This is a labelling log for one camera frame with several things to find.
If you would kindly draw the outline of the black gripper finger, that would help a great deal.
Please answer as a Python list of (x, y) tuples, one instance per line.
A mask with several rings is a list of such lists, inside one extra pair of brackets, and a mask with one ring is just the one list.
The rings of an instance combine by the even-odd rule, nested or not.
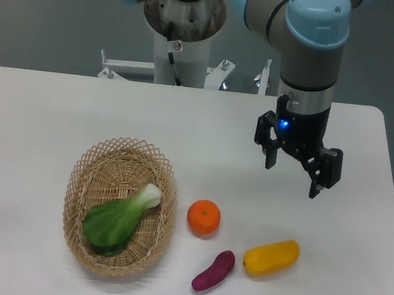
[(254, 142), (261, 146), (265, 155), (265, 168), (270, 169), (276, 165), (277, 151), (281, 147), (283, 134), (288, 125), (288, 120), (278, 119), (273, 111), (267, 111), (258, 117)]
[(330, 189), (339, 180), (343, 166), (343, 151), (321, 146), (316, 155), (304, 158), (302, 166), (311, 178), (309, 197), (313, 199), (323, 189)]

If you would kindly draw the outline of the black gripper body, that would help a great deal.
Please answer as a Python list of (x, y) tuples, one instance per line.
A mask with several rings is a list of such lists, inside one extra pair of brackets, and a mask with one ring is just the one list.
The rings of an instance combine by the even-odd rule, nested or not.
[(274, 129), (278, 146), (297, 160), (308, 162), (316, 158), (324, 146), (323, 137), (331, 109), (318, 114), (297, 114), (290, 111), (289, 102), (287, 94), (278, 98)]

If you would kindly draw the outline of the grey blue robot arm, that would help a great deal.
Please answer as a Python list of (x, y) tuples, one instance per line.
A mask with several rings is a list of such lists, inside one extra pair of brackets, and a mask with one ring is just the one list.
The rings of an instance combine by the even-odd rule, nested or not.
[[(123, 0), (141, 4), (159, 40), (154, 79), (159, 84), (203, 87), (205, 46), (226, 20), (223, 0)], [(343, 152), (323, 143), (351, 11), (369, 0), (232, 0), (242, 24), (281, 53), (278, 102), (257, 120), (254, 141), (265, 166), (283, 150), (311, 179), (309, 197), (333, 187)]]

